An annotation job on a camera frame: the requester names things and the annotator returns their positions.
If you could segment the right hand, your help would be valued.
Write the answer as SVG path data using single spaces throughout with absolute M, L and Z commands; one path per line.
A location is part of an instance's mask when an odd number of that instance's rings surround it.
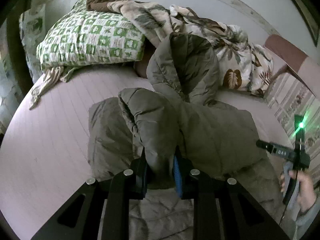
M 314 205 L 317 199 L 317 194 L 313 189 L 312 179 L 304 171 L 297 172 L 294 170 L 290 170 L 288 174 L 291 178 L 296 178 L 300 183 L 297 202 L 300 206 L 300 211 L 304 213 Z

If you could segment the grey right sleeve forearm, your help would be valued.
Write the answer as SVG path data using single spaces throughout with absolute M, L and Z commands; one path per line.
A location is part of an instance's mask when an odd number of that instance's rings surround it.
M 296 219 L 296 238 L 310 239 L 319 229 L 319 197 L 308 211 L 298 215 Z

